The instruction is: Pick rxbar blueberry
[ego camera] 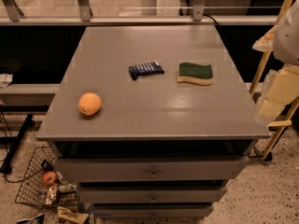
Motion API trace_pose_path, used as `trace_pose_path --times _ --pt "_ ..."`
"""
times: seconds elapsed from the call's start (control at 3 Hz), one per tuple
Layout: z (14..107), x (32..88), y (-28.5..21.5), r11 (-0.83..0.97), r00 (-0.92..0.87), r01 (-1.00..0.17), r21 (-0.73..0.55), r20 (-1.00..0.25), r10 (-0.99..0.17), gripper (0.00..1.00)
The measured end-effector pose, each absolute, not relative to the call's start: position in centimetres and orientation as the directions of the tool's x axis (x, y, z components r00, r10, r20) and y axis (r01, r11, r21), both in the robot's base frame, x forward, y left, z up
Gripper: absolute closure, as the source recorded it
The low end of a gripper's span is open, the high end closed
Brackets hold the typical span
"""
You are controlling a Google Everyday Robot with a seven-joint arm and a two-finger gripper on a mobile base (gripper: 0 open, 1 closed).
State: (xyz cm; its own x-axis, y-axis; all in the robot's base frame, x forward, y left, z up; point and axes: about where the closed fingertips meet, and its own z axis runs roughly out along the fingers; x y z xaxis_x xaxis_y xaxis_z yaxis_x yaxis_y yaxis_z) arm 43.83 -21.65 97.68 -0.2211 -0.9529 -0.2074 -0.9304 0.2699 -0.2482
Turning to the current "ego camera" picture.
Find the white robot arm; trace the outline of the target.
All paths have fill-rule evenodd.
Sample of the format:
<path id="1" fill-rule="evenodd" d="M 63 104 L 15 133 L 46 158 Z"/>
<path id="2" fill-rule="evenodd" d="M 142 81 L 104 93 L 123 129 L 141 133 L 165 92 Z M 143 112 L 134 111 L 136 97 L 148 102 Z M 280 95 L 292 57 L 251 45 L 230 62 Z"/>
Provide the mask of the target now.
<path id="1" fill-rule="evenodd" d="M 299 64 L 299 0 L 279 20 L 273 52 L 274 57 L 284 63 Z"/>

